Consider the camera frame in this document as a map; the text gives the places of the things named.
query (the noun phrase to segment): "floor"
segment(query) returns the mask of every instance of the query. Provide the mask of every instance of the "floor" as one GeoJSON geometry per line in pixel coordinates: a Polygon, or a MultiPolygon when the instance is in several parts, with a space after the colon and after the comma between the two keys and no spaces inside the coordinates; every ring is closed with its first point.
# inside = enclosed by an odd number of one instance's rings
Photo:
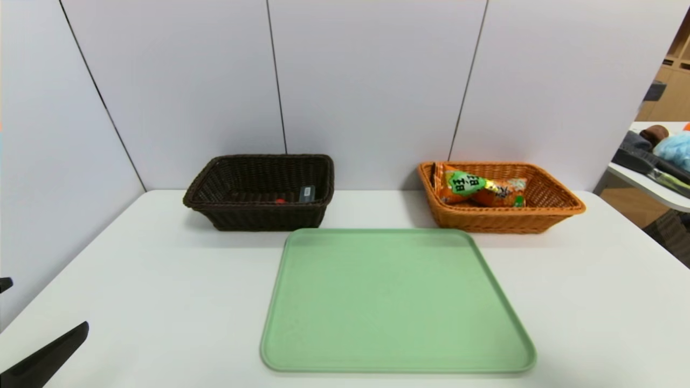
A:
{"type": "Polygon", "coordinates": [[[640,228],[652,223],[669,210],[666,206],[634,188],[607,188],[601,198],[640,228]]]}

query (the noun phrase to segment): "green label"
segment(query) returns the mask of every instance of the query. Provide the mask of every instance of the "green label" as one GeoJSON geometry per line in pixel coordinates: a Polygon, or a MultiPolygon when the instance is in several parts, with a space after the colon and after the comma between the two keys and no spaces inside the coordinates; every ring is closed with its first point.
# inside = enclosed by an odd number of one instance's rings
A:
{"type": "Polygon", "coordinates": [[[448,179],[448,185],[454,194],[468,197],[483,189],[486,186],[486,179],[464,171],[455,171],[448,179]]]}

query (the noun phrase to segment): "blue plush toy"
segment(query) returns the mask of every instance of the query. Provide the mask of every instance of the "blue plush toy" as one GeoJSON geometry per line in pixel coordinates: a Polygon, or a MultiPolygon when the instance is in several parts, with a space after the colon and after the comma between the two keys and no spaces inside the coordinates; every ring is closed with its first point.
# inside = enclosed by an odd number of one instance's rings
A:
{"type": "Polygon", "coordinates": [[[690,132],[681,132],[663,139],[654,147],[654,155],[690,171],[690,132]]]}

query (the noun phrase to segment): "food package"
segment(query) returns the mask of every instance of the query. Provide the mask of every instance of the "food package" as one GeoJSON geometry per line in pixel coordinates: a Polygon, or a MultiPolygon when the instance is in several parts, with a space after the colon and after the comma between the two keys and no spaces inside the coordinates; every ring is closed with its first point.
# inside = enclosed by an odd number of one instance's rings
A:
{"type": "Polygon", "coordinates": [[[486,186],[472,196],[478,204],[489,207],[525,207],[526,178],[486,180],[486,186]]]}
{"type": "Polygon", "coordinates": [[[436,195],[445,204],[463,202],[486,185],[486,179],[440,162],[434,165],[433,178],[436,195]]]}

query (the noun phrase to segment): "table surface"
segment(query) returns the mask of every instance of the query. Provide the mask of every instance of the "table surface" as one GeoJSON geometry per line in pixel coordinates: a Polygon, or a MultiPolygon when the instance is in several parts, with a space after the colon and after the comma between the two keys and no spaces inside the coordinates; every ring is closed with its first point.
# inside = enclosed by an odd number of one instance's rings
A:
{"type": "MultiPolygon", "coordinates": [[[[681,387],[690,271],[591,193],[541,235],[473,234],[538,352],[515,375],[281,374],[259,343],[287,233],[141,196],[0,334],[0,371],[80,322],[47,387],[681,387]]],[[[336,191],[324,228],[434,227],[423,192],[336,191]]]]}
{"type": "MultiPolygon", "coordinates": [[[[686,122],[633,122],[630,130],[639,133],[641,130],[647,129],[652,125],[659,124],[665,126],[671,135],[682,132],[686,122]]],[[[669,208],[685,213],[690,213],[690,198],[683,197],[681,194],[673,190],[669,190],[664,186],[649,179],[646,175],[642,175],[629,168],[623,167],[616,163],[609,163],[608,172],[614,174],[626,183],[639,188],[647,193],[650,197],[661,202],[669,208]]]]}

